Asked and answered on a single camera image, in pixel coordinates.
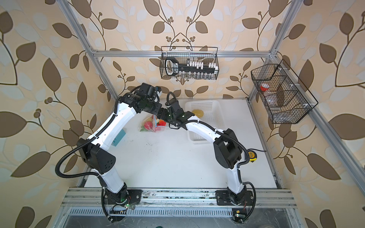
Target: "white leaf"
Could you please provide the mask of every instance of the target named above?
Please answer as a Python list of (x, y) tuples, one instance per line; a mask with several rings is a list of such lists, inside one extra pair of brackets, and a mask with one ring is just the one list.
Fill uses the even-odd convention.
[(311, 16), (309, 20), (309, 30), (314, 32), (319, 29), (320, 25), (322, 24), (322, 15), (320, 13), (316, 13), (315, 15)]
[(57, 36), (51, 36), (51, 44), (53, 47), (60, 47), (61, 46), (61, 39)]
[(243, 30), (245, 30), (245, 27), (243, 26), (243, 24), (242, 24), (242, 23), (238, 23), (238, 24), (236, 25), (236, 27), (234, 28), (234, 31), (235, 31), (235, 32), (242, 32)]
[(136, 66), (135, 69), (136, 69), (136, 72), (139, 74), (146, 74), (145, 69), (141, 66)]
[(146, 31), (145, 29), (141, 29), (139, 32), (138, 32), (138, 37), (139, 37), (139, 40), (140, 41), (145, 41), (146, 40)]
[(0, 182), (7, 182), (10, 180), (11, 172), (5, 168), (0, 168)]
[(327, 92), (335, 86), (335, 75), (330, 74), (322, 83), (322, 92)]
[(222, 38), (223, 38), (223, 31), (220, 30), (220, 29), (217, 29), (215, 31), (215, 38), (218, 40), (218, 41), (221, 41)]
[(339, 0), (333, 7), (332, 12), (341, 11), (344, 13), (351, 8), (355, 1), (356, 0)]
[(223, 11), (225, 15), (231, 15), (231, 11), (229, 10), (228, 6), (224, 6)]
[(311, 185), (311, 188), (318, 198), (323, 199), (324, 201), (330, 200), (330, 197), (326, 193), (324, 193), (324, 191), (314, 187), (313, 185)]
[(114, 5), (113, 11), (114, 11), (115, 15), (117, 15), (119, 18), (122, 18), (123, 20), (127, 19), (126, 14), (124, 13), (124, 11), (121, 8), (118, 8)]
[(40, 52), (48, 57), (48, 58), (51, 58), (51, 59), (55, 59), (56, 58), (56, 54), (52, 51), (51, 48), (49, 48), (49, 46), (41, 46), (39, 48)]
[(317, 41), (318, 43), (325, 43), (332, 39), (334, 35), (337, 33), (338, 28), (334, 26), (333, 24), (324, 26), (319, 34), (317, 35)]
[(19, 23), (18, 26), (15, 27), (15, 30), (21, 37), (31, 42), (35, 42), (39, 39), (37, 31), (28, 24)]
[(306, 52), (303, 54), (301, 59), (307, 60), (312, 58), (316, 54), (317, 49), (315, 47), (310, 47), (306, 50)]
[(214, 19), (223, 21), (223, 13), (219, 9), (213, 9), (212, 14)]
[(306, 47), (306, 45), (307, 45), (307, 37), (301, 37), (299, 39), (299, 48), (303, 49)]
[(244, 5), (240, 7), (238, 10), (236, 10), (236, 12), (234, 13), (234, 19), (242, 17), (245, 12), (246, 12), (246, 6)]
[(301, 199), (303, 200), (303, 202), (304, 202), (305, 204), (307, 204), (307, 205), (308, 205), (308, 206), (310, 206), (311, 208), (313, 207), (313, 204), (312, 204), (312, 202), (311, 202), (311, 199), (309, 198), (309, 196), (308, 196), (307, 194), (305, 194), (305, 193), (303, 193), (303, 192), (300, 192), (300, 193), (299, 193), (299, 195), (300, 195)]
[(341, 65), (344, 67), (348, 67), (353, 58), (354, 58), (354, 51), (352, 50), (352, 48), (348, 47), (342, 56)]
[(36, 101), (28, 101), (21, 112), (34, 112), (37, 108), (37, 102)]
[(17, 160), (18, 162), (23, 161), (28, 156), (29, 151), (30, 151), (29, 146), (24, 144), (17, 144), (14, 147), (14, 152), (13, 152), (14, 159)]
[(115, 0), (115, 2), (120, 6), (120, 7), (124, 7), (123, 5), (123, 1), (122, 0)]
[(59, 190), (54, 190), (53, 192), (49, 193), (45, 200), (43, 201), (43, 206), (46, 206), (50, 202), (54, 201), (56, 199), (56, 196), (58, 194)]
[(0, 87), (0, 90), (3, 92), (3, 94), (9, 98), (12, 98), (14, 100), (20, 100), (24, 98), (23, 92), (15, 86), (4, 86)]
[(33, 15), (33, 21), (40, 30), (47, 30), (48, 20), (43, 13), (35, 13)]
[(116, 27), (116, 30), (120, 33), (124, 33), (124, 32), (128, 32), (127, 28), (123, 25), (123, 24), (119, 24), (117, 27)]
[(130, 15), (130, 16), (133, 16), (135, 13), (136, 13), (136, 7), (135, 7), (135, 6), (132, 6), (132, 7), (129, 9), (129, 15)]
[(331, 101), (341, 101), (351, 93), (350, 89), (336, 88), (330, 96)]
[(362, 48), (359, 51), (359, 54), (356, 57), (356, 64), (361, 67), (365, 67), (365, 49), (364, 48)]

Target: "red fruit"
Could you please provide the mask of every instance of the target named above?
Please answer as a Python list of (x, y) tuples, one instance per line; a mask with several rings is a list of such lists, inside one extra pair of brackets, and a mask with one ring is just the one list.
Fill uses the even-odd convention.
[(152, 122), (151, 121), (146, 121), (144, 124), (144, 127), (146, 130), (152, 130)]

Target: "wallpaper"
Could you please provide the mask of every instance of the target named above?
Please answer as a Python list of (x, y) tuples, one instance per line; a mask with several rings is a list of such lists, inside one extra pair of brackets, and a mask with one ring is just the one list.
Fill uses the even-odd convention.
[[(117, 93), (123, 95), (141, 83), (162, 87), (162, 96), (171, 91), (179, 98), (248, 97), (253, 83), (250, 71), (262, 66), (260, 58), (220, 58), (217, 80), (171, 78), (160, 75), (158, 58), (110, 58), (102, 61)], [(105, 87), (100, 84), (99, 91)]]
[(364, 10), (361, 0), (304, 1), (279, 50), (363, 167)]
[[(54, 2), (0, 1), (2, 227), (50, 227), (78, 181), (56, 176), (55, 164), (113, 106), (99, 92), (100, 77)], [(77, 152), (61, 170), (75, 174), (84, 167)]]
[(95, 50), (268, 51), (289, 0), (70, 0)]

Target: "plastic bag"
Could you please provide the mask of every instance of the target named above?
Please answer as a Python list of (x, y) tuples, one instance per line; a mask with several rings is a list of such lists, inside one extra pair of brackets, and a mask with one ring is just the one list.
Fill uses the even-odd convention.
[(139, 127), (139, 131), (142, 132), (159, 132), (163, 131), (166, 127), (166, 122), (160, 119), (157, 119), (155, 115), (145, 118)]

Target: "divided wire basket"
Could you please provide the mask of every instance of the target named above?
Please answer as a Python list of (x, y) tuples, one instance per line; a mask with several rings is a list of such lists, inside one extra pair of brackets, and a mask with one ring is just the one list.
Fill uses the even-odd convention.
[[(296, 124), (317, 104), (317, 99), (298, 77), (293, 82), (286, 73), (288, 64), (266, 64), (251, 71), (253, 84), (260, 95), (269, 119), (273, 124)], [(298, 89), (309, 92), (315, 101), (310, 101)]]
[(162, 79), (216, 80), (219, 73), (217, 47), (162, 46)]

